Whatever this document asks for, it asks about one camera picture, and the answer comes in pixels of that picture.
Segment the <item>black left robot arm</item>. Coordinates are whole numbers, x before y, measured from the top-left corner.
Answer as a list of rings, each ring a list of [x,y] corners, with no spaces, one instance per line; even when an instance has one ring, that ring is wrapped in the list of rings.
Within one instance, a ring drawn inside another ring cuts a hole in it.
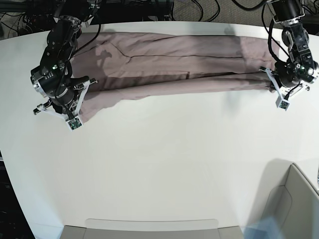
[[[319,77],[319,64],[313,59],[309,47],[309,35],[301,18],[305,15],[298,0],[266,0],[275,17],[268,33],[269,52],[275,59],[276,80],[283,87],[291,88],[301,82],[312,84]],[[287,61],[280,60],[272,50],[272,31],[275,24],[283,25],[282,41],[288,48]]]

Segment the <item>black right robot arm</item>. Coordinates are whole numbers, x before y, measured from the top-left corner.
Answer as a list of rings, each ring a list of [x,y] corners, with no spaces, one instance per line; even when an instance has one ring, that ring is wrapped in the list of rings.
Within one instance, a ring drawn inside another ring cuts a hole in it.
[[[90,80],[88,76],[72,77],[70,58],[77,49],[81,22],[74,17],[59,19],[47,36],[47,46],[39,66],[31,70],[30,80],[35,90],[58,108],[59,114],[74,118],[72,104],[78,99],[77,86]]]

